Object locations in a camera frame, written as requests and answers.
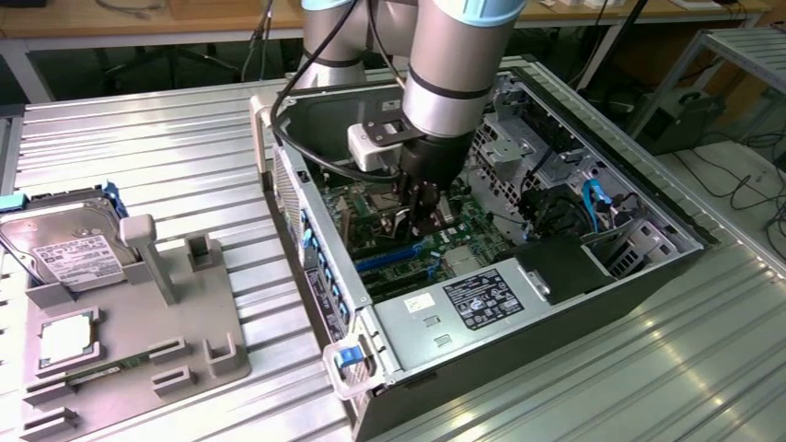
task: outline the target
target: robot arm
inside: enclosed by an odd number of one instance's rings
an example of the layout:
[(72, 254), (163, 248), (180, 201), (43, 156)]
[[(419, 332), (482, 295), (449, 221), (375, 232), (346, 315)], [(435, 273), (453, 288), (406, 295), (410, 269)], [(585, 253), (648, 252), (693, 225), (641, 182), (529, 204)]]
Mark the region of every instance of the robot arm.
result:
[[(526, 0), (303, 0), (305, 52), (314, 53), (339, 17), (355, 6), (298, 87), (363, 81), (361, 54), (378, 49), (369, 7), (387, 53), (409, 55), (402, 101), (407, 134), (397, 137), (401, 179), (397, 191), (410, 222), (431, 223), (441, 196), (465, 165), (489, 91)], [(350, 137), (377, 140), (381, 136)]]

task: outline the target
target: cable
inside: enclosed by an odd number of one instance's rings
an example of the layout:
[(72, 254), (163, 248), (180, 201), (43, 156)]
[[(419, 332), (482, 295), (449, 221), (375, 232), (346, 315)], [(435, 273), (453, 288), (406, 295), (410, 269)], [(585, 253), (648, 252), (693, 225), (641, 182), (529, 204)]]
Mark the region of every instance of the cable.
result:
[[(673, 155), (677, 158), (677, 160), (681, 162), (681, 164), (684, 165), (684, 167), (686, 168), (688, 172), (690, 173), (690, 175), (693, 176), (693, 178), (697, 180), (697, 182), (700, 183), (700, 185), (704, 187), (704, 189), (708, 191), (708, 193), (710, 193), (713, 196), (716, 196), (717, 198), (726, 198), (728, 196), (732, 196), (730, 199), (730, 206), (734, 210), (748, 210), (752, 207), (757, 207), (758, 205), (766, 204), (769, 202), (776, 202), (776, 205), (780, 205), (780, 198), (784, 197), (784, 191), (786, 190), (786, 182), (784, 182), (784, 180), (781, 180), (781, 189), (778, 191), (778, 194), (776, 196), (768, 196), (765, 195), (758, 189), (756, 189), (754, 187), (752, 187), (748, 182), (752, 180), (752, 176), (746, 175), (744, 178), (740, 178), (737, 176), (737, 174), (734, 172), (732, 172), (729, 169), (726, 169), (725, 167), (720, 166), (717, 163), (714, 163), (713, 161), (710, 161), (709, 159), (706, 159), (705, 157), (702, 157), (700, 155), (698, 152), (690, 150), (690, 152), (693, 152), (693, 154), (708, 164), (710, 164), (712, 166), (714, 166), (716, 168), (724, 170), (728, 174), (730, 174), (737, 180), (737, 185), (734, 186), (734, 189), (732, 189), (729, 192), (725, 193), (720, 193), (720, 192), (714, 192), (709, 186), (706, 185), (706, 183), (704, 182), (704, 180), (700, 178), (700, 175), (697, 174), (697, 172), (690, 168), (690, 166), (688, 165), (688, 163), (684, 161), (684, 159), (680, 157), (680, 155), (677, 155), (677, 153), (674, 152)], [(758, 193), (762, 196), (762, 200), (758, 201), (757, 203), (749, 204), (749, 205), (744, 205), (744, 206), (737, 206), (734, 204), (734, 197), (737, 196), (737, 193), (745, 188), (748, 187), (749, 189), (752, 189), (756, 193)]]
[(104, 9), (110, 9), (111, 11), (131, 14), (132, 16), (143, 20), (150, 19), (150, 14), (143, 11), (152, 11), (163, 8), (163, 3), (152, 3), (147, 6), (116, 6), (106, 2), (104, 0), (96, 0), (96, 5), (99, 5)]
[(358, 170), (353, 170), (353, 169), (349, 169), (343, 166), (339, 166), (337, 164), (333, 164), (326, 158), (321, 157), (318, 154), (311, 152), (303, 145), (301, 145), (301, 143), (298, 143), (290, 137), (289, 133), (282, 128), (282, 119), (281, 119), (281, 115), (279, 115), (279, 109), (282, 108), (282, 103), (285, 102), (285, 98), (289, 97), (290, 93), (293, 92), (293, 89), (295, 88), (295, 85), (298, 84), (303, 75), (306, 74), (309, 67), (311, 67), (317, 58), (319, 58), (319, 55), (323, 53), (325, 48), (327, 48), (329, 44), (331, 44), (331, 41), (335, 38), (335, 35), (339, 33), (339, 30), (345, 26), (345, 23), (347, 23), (349, 16), (353, 13), (353, 10), (355, 9), (355, 6), (358, 5), (358, 3), (359, 3), (359, 0), (353, 0), (353, 3), (350, 3), (350, 5), (349, 5), (347, 11), (345, 11), (345, 15), (341, 16), (338, 22), (335, 23), (335, 26), (333, 27), (331, 32), (329, 33), (327, 37), (325, 38), (325, 41), (322, 43), (319, 43), (319, 46), (317, 47), (314, 53), (309, 56), (309, 58), (306, 59), (306, 62), (301, 65), (298, 72), (295, 72), (295, 75), (290, 78), (290, 81), (286, 83), (285, 89), (279, 93), (279, 96), (277, 97), (275, 101), (273, 102), (273, 107), (270, 108), (270, 116), (273, 119), (273, 121), (270, 122), (270, 125), (273, 127), (273, 132), (274, 132), (275, 136), (279, 138), (279, 141), (281, 140), (287, 141), (289, 144), (293, 146), (293, 148), (295, 150), (298, 150), (298, 152), (301, 152), (301, 154), (306, 158), (309, 158), (311, 161), (314, 161), (325, 169), (330, 170), (334, 173), (338, 173), (339, 175), (342, 175), (353, 180), (390, 183), (390, 182), (398, 181), (398, 177), (399, 177), (398, 174), (381, 176), (381, 175), (374, 175), (371, 173), (359, 172)]
[(371, 28), (371, 33), (374, 35), (375, 43), (379, 47), (379, 52), (382, 53), (382, 59), (385, 60), (385, 64), (389, 65), (389, 69), (391, 69), (393, 78), (395, 78), (395, 83), (402, 89), (407, 88), (405, 85), (405, 79), (395, 69), (394, 62), (391, 61), (391, 57), (389, 56), (389, 52), (385, 50), (385, 46), (382, 45), (382, 38), (379, 37), (378, 32), (378, 20), (374, 17), (374, 11), (371, 10), (371, 2), (366, 2), (366, 12), (369, 13), (369, 28)]
[[(598, 25), (601, 24), (601, 18), (604, 17), (604, 12), (606, 11), (608, 4), (609, 4), (609, 0), (604, 0), (604, 5), (601, 6), (601, 12), (598, 13), (598, 17), (596, 18), (594, 24), (593, 24), (594, 29), (597, 29)], [(587, 59), (587, 63), (585, 64), (585, 67), (581, 68), (581, 71), (578, 72), (574, 79), (567, 82), (569, 85), (573, 85), (577, 82), (577, 80), (581, 78), (581, 76), (585, 75), (585, 72), (587, 72), (587, 69), (590, 68), (590, 63), (593, 62), (594, 55), (598, 53), (598, 48), (601, 47), (602, 40), (604, 39), (601, 38), (601, 35), (598, 34), (597, 42), (594, 44), (593, 52), (590, 53), (590, 58)]]
[(574, 206), (574, 208), (578, 210), (578, 212), (582, 215), (581, 219), (583, 220), (585, 224), (587, 225), (589, 228), (593, 228), (593, 219), (590, 218), (590, 213), (587, 212), (585, 207), (565, 195), (559, 195), (557, 197), (557, 199), (562, 200), (562, 201), (567, 201)]
[[(273, 5), (273, 0), (269, 1), (269, 8)], [(262, 39), (262, 52), (259, 56), (262, 57), (262, 62), (259, 64), (259, 81), (265, 78), (266, 75), (266, 63), (269, 60), (269, 41), (270, 41), (270, 30), (273, 29), (273, 11), (269, 12), (269, 29), (266, 30), (266, 35)]]
[(526, 225), (527, 225), (527, 223), (526, 223), (525, 221), (515, 221), (515, 219), (514, 219), (514, 218), (510, 218), (510, 217), (507, 217), (507, 216), (505, 216), (505, 215), (501, 215), (501, 214), (495, 214), (494, 212), (489, 212), (489, 213), (490, 213), (491, 215), (494, 215), (497, 218), (499, 218), (499, 219), (503, 219), (505, 221), (510, 221), (510, 222), (511, 222), (511, 223), (514, 223), (514, 224), (518, 224), (518, 225), (521, 225), (521, 226), (526, 226)]
[(746, 21), (748, 20), (748, 8), (742, 4), (742, 1), (741, 0), (737, 0), (737, 5), (740, 6), (738, 9), (741, 9), (742, 10), (742, 13), (744, 13), (742, 20)]
[(273, 23), (273, 0), (269, 0), (269, 5), (266, 6), (266, 12), (259, 19), (259, 24), (257, 25), (255, 31), (251, 34), (251, 39), (249, 39), (249, 54), (246, 55), (246, 60), (243, 61), (243, 67), (241, 69), (241, 82), (246, 81), (246, 72), (249, 71), (249, 64), (251, 63), (251, 58), (255, 54), (257, 45), (259, 41), (263, 40), (262, 45), (262, 53), (261, 53), (261, 66), (262, 70), (259, 72), (259, 79), (262, 80), (262, 73), (265, 72), (265, 57), (266, 57), (266, 50), (267, 46), (267, 38), (270, 36), (270, 24)]
[(525, 184), (529, 180), (531, 180), (531, 177), (535, 176), (535, 173), (538, 173), (538, 170), (541, 170), (541, 168), (543, 167), (543, 165), (546, 164), (546, 162), (549, 161), (549, 158), (551, 157), (551, 154), (554, 153), (554, 148), (550, 146), (549, 150), (546, 151), (546, 153), (543, 154), (543, 156), (541, 157), (541, 159), (538, 160), (538, 163), (535, 164), (535, 167), (530, 169), (530, 171), (527, 172), (527, 174), (525, 175), (525, 178), (521, 179), (521, 185), (518, 187), (518, 199), (521, 200), (521, 195), (525, 192)]

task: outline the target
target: hard drive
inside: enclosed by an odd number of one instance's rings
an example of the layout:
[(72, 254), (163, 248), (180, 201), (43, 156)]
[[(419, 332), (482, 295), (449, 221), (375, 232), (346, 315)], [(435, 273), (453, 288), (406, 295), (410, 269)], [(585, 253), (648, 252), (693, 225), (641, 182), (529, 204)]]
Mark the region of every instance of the hard drive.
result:
[(107, 188), (0, 201), (0, 211), (0, 243), (36, 285), (80, 292), (120, 282), (122, 267), (139, 261), (119, 238), (126, 209)]

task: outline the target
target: barcode sticker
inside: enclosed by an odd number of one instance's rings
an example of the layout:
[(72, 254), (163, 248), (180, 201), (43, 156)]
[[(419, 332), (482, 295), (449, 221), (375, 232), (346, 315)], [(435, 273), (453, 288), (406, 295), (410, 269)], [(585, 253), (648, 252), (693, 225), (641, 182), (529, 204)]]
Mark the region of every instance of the barcode sticker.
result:
[(123, 273), (120, 261), (103, 235), (38, 247), (34, 253), (66, 286)]
[(407, 311), (414, 313), (425, 308), (430, 308), (434, 306), (434, 298), (431, 294), (423, 293), (417, 297), (411, 297), (410, 299), (405, 299), (405, 305), (407, 306)]

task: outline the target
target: power supply label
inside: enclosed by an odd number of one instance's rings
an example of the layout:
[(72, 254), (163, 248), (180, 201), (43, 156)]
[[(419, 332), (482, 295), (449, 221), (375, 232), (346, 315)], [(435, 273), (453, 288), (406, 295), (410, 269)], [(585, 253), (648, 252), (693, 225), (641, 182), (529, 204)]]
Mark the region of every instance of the power supply label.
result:
[(120, 261), (103, 235), (36, 247), (34, 253), (66, 286), (123, 273)]
[(443, 289), (470, 330), (483, 329), (525, 309), (495, 269), (446, 285)]

